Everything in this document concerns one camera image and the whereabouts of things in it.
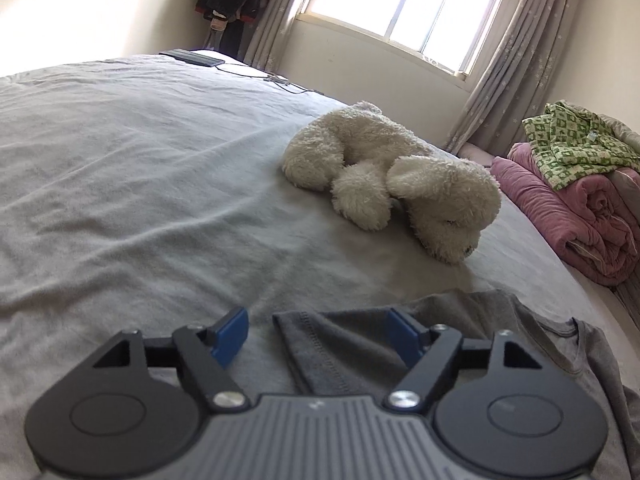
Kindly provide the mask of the grey t-shirt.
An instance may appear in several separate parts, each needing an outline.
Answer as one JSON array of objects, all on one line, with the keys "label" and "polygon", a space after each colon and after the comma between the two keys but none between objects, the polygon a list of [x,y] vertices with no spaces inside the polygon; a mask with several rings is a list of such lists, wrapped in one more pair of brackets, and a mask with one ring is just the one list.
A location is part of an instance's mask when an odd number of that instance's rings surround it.
[{"label": "grey t-shirt", "polygon": [[273,318],[311,434],[358,470],[427,479],[634,479],[639,398],[602,330],[514,296],[447,292],[408,308]]}]

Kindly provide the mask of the grey bed sheet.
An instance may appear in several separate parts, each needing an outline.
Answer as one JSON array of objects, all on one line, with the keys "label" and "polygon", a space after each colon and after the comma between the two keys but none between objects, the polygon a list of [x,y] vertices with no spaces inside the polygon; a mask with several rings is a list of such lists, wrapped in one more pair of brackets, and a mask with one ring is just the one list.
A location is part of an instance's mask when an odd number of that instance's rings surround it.
[{"label": "grey bed sheet", "polygon": [[38,468],[28,409],[121,330],[166,336],[245,308],[233,378],[251,396],[382,396],[405,374],[384,318],[405,304],[471,338],[512,330],[608,419],[598,479],[639,474],[639,333],[510,200],[458,266],[396,211],[380,232],[296,188],[281,157],[337,108],[315,93],[161,55],[1,81],[1,474]]}]

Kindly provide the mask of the white plush dog toy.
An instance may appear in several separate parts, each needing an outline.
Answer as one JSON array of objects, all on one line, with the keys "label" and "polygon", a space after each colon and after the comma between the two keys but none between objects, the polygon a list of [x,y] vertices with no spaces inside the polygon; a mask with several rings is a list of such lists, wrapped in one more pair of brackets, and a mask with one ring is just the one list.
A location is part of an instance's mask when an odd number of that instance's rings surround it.
[{"label": "white plush dog toy", "polygon": [[358,228],[385,229],[394,204],[435,259],[458,264],[498,217],[499,185],[477,162],[440,154],[369,102],[332,110],[288,142],[282,171],[298,188],[332,196]]}]

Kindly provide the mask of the folded pink quilt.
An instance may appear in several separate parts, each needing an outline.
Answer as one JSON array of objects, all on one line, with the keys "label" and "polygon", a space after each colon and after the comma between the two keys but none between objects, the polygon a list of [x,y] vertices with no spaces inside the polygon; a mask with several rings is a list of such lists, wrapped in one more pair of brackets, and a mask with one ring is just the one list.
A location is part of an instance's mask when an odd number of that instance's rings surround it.
[{"label": "folded pink quilt", "polygon": [[565,263],[603,286],[631,277],[639,262],[639,222],[608,177],[592,174],[555,191],[527,143],[496,157],[490,172]]}]

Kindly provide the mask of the green patterned blanket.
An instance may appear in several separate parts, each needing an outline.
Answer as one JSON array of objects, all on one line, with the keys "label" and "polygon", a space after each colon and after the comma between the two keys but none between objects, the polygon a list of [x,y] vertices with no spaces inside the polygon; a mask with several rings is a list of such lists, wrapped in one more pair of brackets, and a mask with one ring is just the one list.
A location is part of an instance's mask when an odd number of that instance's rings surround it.
[{"label": "green patterned blanket", "polygon": [[522,120],[535,166],[555,191],[583,177],[608,174],[612,170],[611,166],[589,165],[578,158],[578,148],[585,143],[588,125],[568,104],[572,103],[548,103],[542,114]]}]

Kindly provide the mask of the grey window curtain right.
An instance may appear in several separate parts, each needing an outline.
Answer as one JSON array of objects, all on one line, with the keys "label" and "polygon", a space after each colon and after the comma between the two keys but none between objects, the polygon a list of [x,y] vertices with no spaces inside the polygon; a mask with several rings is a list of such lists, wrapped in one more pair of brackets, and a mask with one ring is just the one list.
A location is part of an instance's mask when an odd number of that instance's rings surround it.
[{"label": "grey window curtain right", "polygon": [[503,156],[544,109],[580,0],[520,0],[497,51],[454,123],[445,150],[471,143]]}]

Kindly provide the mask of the grey window curtain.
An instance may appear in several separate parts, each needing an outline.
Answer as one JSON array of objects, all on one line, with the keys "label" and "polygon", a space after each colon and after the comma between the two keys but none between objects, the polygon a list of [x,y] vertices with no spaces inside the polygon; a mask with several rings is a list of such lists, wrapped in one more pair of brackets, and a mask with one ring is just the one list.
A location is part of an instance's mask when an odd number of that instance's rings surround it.
[{"label": "grey window curtain", "polygon": [[454,123],[445,150],[471,143],[503,156],[544,109],[580,0],[520,0],[497,51]]},{"label": "grey window curtain", "polygon": [[266,0],[242,61],[258,70],[277,73],[291,38],[294,22],[308,3],[310,0]]}]

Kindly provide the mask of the dark tablet on bed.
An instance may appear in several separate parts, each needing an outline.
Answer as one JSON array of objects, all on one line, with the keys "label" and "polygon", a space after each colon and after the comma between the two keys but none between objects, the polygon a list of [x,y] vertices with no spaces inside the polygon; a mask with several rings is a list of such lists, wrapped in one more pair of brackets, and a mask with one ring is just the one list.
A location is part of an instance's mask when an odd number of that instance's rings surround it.
[{"label": "dark tablet on bed", "polygon": [[216,67],[224,64],[226,61],[223,58],[215,58],[211,55],[201,54],[195,51],[189,51],[184,49],[171,49],[167,51],[160,51],[160,55],[168,56],[174,60],[202,67]]}]

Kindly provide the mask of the grey window curtain left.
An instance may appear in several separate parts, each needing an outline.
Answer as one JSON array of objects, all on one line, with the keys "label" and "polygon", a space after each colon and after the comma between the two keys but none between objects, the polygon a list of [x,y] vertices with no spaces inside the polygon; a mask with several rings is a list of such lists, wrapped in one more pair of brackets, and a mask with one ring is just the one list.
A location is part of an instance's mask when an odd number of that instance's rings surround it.
[{"label": "grey window curtain left", "polygon": [[258,70],[277,73],[291,38],[294,22],[308,3],[310,0],[266,0],[242,61]]}]

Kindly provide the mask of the window with white frame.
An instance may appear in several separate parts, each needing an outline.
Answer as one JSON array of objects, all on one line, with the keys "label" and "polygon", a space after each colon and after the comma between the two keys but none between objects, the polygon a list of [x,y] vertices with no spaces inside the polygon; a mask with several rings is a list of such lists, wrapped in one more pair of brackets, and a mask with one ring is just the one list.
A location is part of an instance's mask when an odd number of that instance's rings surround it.
[{"label": "window with white frame", "polygon": [[468,76],[502,0],[308,0],[304,12]]}]

